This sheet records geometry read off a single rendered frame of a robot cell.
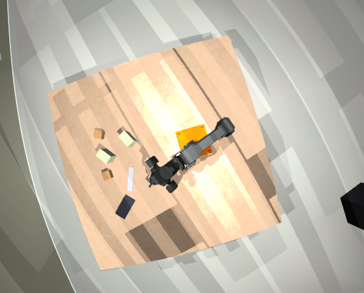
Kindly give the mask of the white flat bar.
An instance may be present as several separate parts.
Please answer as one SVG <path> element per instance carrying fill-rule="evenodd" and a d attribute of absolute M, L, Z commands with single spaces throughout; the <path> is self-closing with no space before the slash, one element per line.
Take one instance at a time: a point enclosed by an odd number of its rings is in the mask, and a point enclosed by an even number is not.
<path fill-rule="evenodd" d="M 133 189 L 133 172 L 134 172 L 134 167 L 129 167 L 127 191 L 132 191 Z"/>

